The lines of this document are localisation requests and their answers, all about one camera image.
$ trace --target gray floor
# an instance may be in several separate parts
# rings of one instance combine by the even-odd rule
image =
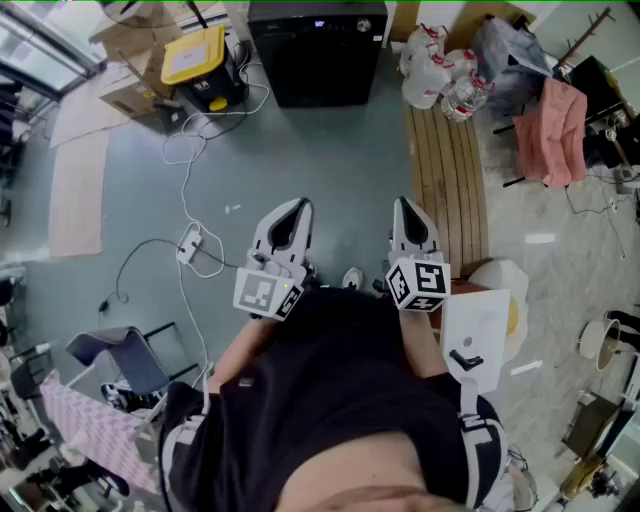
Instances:
[[[264,83],[260,68],[249,68]],[[190,213],[222,238],[229,262],[244,264],[257,222],[279,204],[305,196],[315,206],[309,250],[321,278],[339,284],[353,265],[368,280],[382,277],[388,251],[394,199],[410,190],[408,154],[399,78],[390,53],[383,54],[368,104],[315,110],[281,110],[270,97],[262,110],[233,132],[210,141],[193,165],[186,197]],[[264,91],[253,89],[253,108]],[[220,123],[228,126],[229,120]],[[80,365],[64,352],[79,331],[99,325],[97,307],[111,293],[118,268],[140,241],[164,237],[178,241],[187,219],[180,187],[184,166],[167,166],[160,147],[164,135],[136,122],[111,132],[103,199],[103,251],[98,256],[59,261],[46,258],[48,211],[55,150],[36,135],[12,193],[15,215],[0,231],[3,259],[26,260],[30,342],[57,340],[54,363],[62,381]],[[179,141],[167,145],[169,160],[186,157]],[[227,207],[240,205],[240,208]],[[204,247],[216,251],[212,240]],[[217,269],[198,256],[201,272]],[[211,357],[230,343],[247,315],[231,306],[235,273],[202,280],[186,271],[184,283]],[[177,322],[177,332],[154,339],[169,371],[202,362],[202,349],[178,287],[174,251],[154,244],[141,249],[122,277],[130,296],[114,302],[102,326],[136,325],[152,329]],[[188,357],[182,353],[182,344]],[[97,383],[112,370],[103,361],[84,391],[95,395]]]
[[[513,131],[493,135],[508,124],[491,112],[478,112],[476,132],[487,195],[490,253],[515,261],[529,276],[529,336],[520,353],[507,363],[498,390],[491,394],[509,439],[517,443],[534,471],[548,472],[561,482],[573,457],[563,453],[561,438],[567,431],[581,389],[619,401],[619,393],[633,360],[630,353],[616,356],[604,373],[593,361],[577,353],[576,340],[585,324],[608,309],[634,313],[640,302],[640,228],[631,200],[619,203],[611,215],[626,258],[602,215],[574,215],[563,188],[547,189],[524,182],[503,189],[517,178],[517,141]],[[589,174],[612,176],[596,167]],[[615,187],[588,177],[571,185],[569,196],[576,210],[600,210],[605,197],[617,199]],[[527,243],[530,234],[553,234],[555,241]],[[624,350],[631,350],[623,345]],[[542,360],[539,370],[517,376],[510,371]]]
[[[280,110],[270,98],[263,110],[236,131],[207,146],[194,165],[187,189],[191,212],[225,242],[231,262],[242,263],[256,222],[278,204],[299,196],[315,205],[310,255],[321,276],[338,284],[351,265],[370,281],[382,275],[393,199],[409,192],[409,166],[399,80],[384,55],[371,94],[362,107]],[[261,71],[254,72],[257,80]],[[251,103],[261,98],[252,93]],[[535,471],[561,479],[571,457],[560,454],[560,439],[583,388],[615,398],[627,375],[623,354],[604,374],[576,353],[575,340],[586,321],[606,309],[632,311],[639,302],[640,233],[633,206],[620,204],[612,216],[626,252],[620,249],[606,215],[571,214],[564,190],[524,183],[502,189],[517,176],[513,132],[493,136],[505,124],[489,113],[476,116],[487,194],[491,255],[513,259],[531,279],[529,337],[505,366],[491,399],[510,440],[517,442]],[[80,366],[64,352],[78,331],[99,325],[98,304],[113,290],[118,267],[140,241],[178,240],[185,226],[180,186],[182,167],[160,157],[163,136],[132,122],[111,133],[104,185],[103,252],[95,257],[47,259],[49,194],[55,151],[41,135],[30,142],[17,177],[14,221],[0,231],[5,260],[25,262],[28,272],[29,343],[57,340],[54,363],[65,381]],[[184,156],[170,147],[169,158]],[[605,185],[607,197],[612,187]],[[589,178],[570,188],[576,208],[604,206],[600,182]],[[227,207],[240,205],[238,209]],[[555,242],[526,243],[531,233],[553,233]],[[207,241],[207,248],[215,249]],[[199,257],[204,271],[216,267]],[[185,288],[213,358],[220,355],[246,320],[231,307],[234,273],[201,280],[185,273]],[[202,362],[202,350],[178,288],[173,251],[164,245],[141,250],[125,270],[126,305],[114,303],[103,326],[151,329],[175,320],[178,329],[154,346],[170,371],[187,360]],[[182,352],[184,344],[188,357]],[[543,367],[510,376],[514,367],[543,360]],[[83,391],[95,395],[100,379],[112,376],[107,360]]]

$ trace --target black t-shirt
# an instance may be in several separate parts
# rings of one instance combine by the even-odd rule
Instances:
[[[169,388],[165,431],[202,409]],[[190,446],[176,445],[169,480],[191,511],[271,512],[289,476],[314,455],[380,432],[413,442],[429,492],[464,503],[467,463],[450,374],[416,377],[398,312],[347,290],[308,293],[251,366],[211,395]],[[478,410],[496,418],[480,399]]]

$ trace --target black appliance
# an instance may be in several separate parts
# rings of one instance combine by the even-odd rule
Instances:
[[[383,2],[251,2],[248,17],[281,107],[366,103],[386,23]]]
[[[611,85],[611,72],[593,56],[571,70],[568,82],[587,97],[585,124],[602,119],[623,106]]]

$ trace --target shoe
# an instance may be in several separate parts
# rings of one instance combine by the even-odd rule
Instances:
[[[153,409],[162,399],[162,393],[154,391],[148,395],[139,396],[131,391],[127,381],[103,382],[100,392],[105,401],[114,409],[132,414],[139,409]]]
[[[342,287],[359,290],[360,288],[362,288],[363,282],[364,274],[362,273],[362,270],[356,267],[351,267],[349,270],[347,270],[347,273],[342,278]]]
[[[304,266],[307,269],[307,278],[318,279],[318,265],[315,261],[305,258]]]

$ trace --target cardboard sheet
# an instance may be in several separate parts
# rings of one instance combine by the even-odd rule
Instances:
[[[102,251],[102,185],[109,131],[62,144],[53,169],[49,212],[52,258]]]
[[[51,135],[52,148],[129,121],[127,116],[98,97],[101,81],[102,74],[97,75],[63,98]]]

